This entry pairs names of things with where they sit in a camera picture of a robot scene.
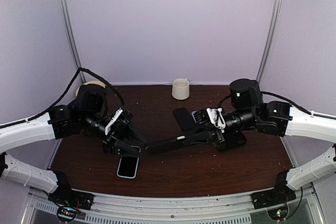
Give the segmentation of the black phone case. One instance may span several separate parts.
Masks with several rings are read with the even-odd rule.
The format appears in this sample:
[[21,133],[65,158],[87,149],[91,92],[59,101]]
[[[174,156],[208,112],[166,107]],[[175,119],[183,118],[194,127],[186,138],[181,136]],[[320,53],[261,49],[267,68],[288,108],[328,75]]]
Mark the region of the black phone case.
[[224,134],[224,144],[222,151],[230,150],[245,145],[247,142],[242,132]]

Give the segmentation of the black phone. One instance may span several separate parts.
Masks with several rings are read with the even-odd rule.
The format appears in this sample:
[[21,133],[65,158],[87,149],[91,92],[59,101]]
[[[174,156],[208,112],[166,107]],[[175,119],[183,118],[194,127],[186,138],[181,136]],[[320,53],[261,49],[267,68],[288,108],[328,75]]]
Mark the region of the black phone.
[[187,108],[182,107],[174,109],[173,115],[183,131],[188,131],[194,128],[195,122]]
[[183,148],[184,141],[185,135],[182,135],[157,142],[146,143],[144,149],[149,155],[163,154]]

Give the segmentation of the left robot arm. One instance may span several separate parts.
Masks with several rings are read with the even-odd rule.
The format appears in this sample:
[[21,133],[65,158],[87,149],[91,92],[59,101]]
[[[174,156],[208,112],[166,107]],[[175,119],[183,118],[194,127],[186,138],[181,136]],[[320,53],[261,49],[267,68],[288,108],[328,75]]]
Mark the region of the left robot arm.
[[102,139],[106,154],[140,157],[130,141],[145,143],[134,127],[133,115],[119,108],[107,116],[107,88],[101,81],[81,85],[76,98],[67,105],[53,105],[42,115],[32,119],[1,125],[1,179],[34,187],[56,196],[64,205],[71,205],[76,197],[62,172],[40,169],[19,161],[8,150],[45,140],[58,140],[80,134],[83,130]]

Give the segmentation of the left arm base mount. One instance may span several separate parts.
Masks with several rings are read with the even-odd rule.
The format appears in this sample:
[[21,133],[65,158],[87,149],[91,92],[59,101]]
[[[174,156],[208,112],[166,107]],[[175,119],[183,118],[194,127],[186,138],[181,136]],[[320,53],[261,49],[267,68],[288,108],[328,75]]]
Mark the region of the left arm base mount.
[[57,206],[67,206],[76,210],[90,210],[93,204],[94,195],[81,191],[67,191],[47,193],[48,199]]

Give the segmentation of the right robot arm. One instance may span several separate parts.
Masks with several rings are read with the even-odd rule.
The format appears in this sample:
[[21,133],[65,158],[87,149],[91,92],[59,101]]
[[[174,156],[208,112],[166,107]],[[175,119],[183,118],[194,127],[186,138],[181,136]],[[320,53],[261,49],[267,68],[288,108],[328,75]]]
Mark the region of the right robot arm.
[[[264,91],[257,80],[238,79],[229,85],[233,112],[223,112],[221,106],[196,111],[196,125],[214,132],[209,142],[224,145],[224,136],[243,130],[275,136],[302,136],[335,144],[335,116],[304,109],[293,101],[277,96],[276,101],[263,102]],[[335,145],[311,161],[277,175],[275,188],[269,192],[272,203],[279,204],[289,196],[289,190],[300,187],[335,172]]]

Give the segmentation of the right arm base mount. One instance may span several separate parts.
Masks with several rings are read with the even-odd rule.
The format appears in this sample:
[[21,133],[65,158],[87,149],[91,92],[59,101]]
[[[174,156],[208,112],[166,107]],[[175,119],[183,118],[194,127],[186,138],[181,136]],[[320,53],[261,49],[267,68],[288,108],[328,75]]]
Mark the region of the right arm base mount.
[[255,209],[268,208],[275,205],[285,204],[296,199],[295,191],[285,188],[273,188],[251,194]]

